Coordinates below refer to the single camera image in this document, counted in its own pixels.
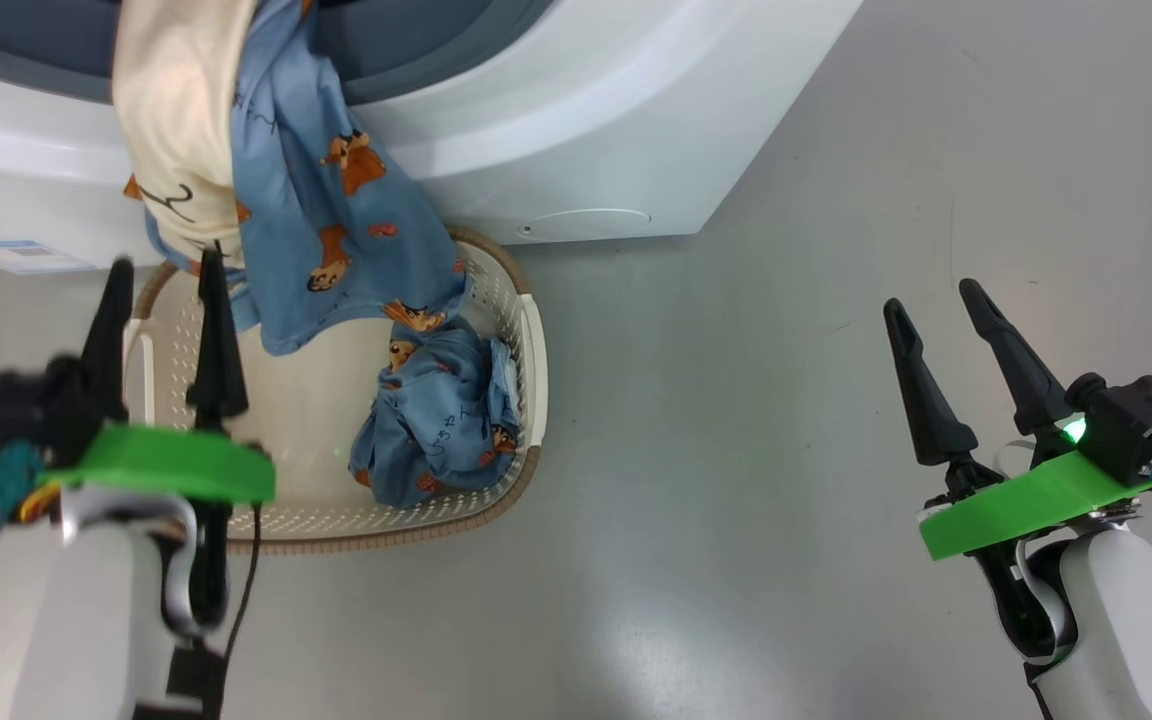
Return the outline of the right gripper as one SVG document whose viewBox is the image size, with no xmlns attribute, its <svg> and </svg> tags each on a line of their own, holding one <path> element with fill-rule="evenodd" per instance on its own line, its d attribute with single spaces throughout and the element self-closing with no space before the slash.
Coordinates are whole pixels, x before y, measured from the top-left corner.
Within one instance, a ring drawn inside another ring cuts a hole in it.
<svg viewBox="0 0 1152 720">
<path fill-rule="evenodd" d="M 964 278 L 957 287 L 975 333 L 991 347 L 1005 376 L 1015 406 L 1011 420 L 1020 434 L 1033 435 L 1038 430 L 1056 427 L 1060 420 L 1070 418 L 1074 410 L 1066 401 L 1064 386 L 1002 314 L 980 282 Z M 900 300 L 886 301 L 882 319 L 916 461 L 929 468 L 948 464 L 947 492 L 929 498 L 923 509 L 931 511 L 954 505 L 977 495 L 983 488 L 1005 483 L 1005 475 L 995 469 L 975 460 L 963 460 L 978 447 L 977 437 L 957 419 L 940 384 L 935 382 L 924 361 L 922 338 Z"/>
</svg>

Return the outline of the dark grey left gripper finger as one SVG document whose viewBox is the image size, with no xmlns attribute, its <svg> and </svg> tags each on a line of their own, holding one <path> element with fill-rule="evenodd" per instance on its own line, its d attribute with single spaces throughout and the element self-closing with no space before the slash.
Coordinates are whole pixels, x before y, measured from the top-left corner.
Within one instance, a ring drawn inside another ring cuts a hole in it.
<svg viewBox="0 0 1152 720">
<path fill-rule="evenodd" d="M 129 418 L 123 395 L 123 341 L 132 314 L 132 260 L 118 258 L 111 264 L 79 357 L 84 395 L 104 418 L 116 423 L 127 423 Z"/>
<path fill-rule="evenodd" d="M 204 320 L 198 338 L 195 381 L 185 401 L 195 410 L 196 430 L 223 430 L 225 420 L 250 409 L 221 253 L 206 250 L 198 272 L 198 300 Z"/>
</svg>

